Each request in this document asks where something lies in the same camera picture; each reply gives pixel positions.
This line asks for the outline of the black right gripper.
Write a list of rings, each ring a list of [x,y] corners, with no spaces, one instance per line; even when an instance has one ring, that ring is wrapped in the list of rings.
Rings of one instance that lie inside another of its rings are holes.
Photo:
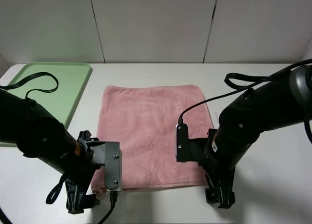
[[[208,137],[190,139],[190,150],[192,158],[203,167],[212,184],[233,184],[238,147],[224,130],[209,129]]]

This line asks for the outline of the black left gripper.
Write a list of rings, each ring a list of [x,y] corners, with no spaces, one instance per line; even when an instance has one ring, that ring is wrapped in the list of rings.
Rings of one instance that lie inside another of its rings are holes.
[[[81,214],[84,208],[100,204],[96,194],[87,195],[87,190],[95,171],[105,165],[105,142],[85,130],[77,140],[66,132],[61,145],[62,151],[53,158],[53,164],[69,178],[65,181],[68,213]]]

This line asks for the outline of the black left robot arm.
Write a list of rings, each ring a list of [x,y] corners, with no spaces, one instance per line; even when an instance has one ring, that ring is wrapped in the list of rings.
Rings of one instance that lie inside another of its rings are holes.
[[[87,190],[99,168],[92,163],[93,152],[88,142],[98,142],[88,130],[73,138],[64,125],[42,105],[30,98],[21,99],[0,88],[0,140],[14,143],[27,158],[38,158],[56,171],[61,178],[46,198],[53,204],[61,189],[66,188],[66,208],[71,214],[99,205]]]

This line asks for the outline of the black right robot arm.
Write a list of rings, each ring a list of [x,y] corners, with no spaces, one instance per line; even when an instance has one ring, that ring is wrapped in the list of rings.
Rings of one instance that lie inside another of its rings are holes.
[[[224,81],[238,97],[221,112],[218,129],[190,139],[182,118],[176,127],[176,160],[199,162],[212,186],[233,182],[236,165],[261,133],[303,123],[312,135],[311,60],[269,76],[229,73]]]

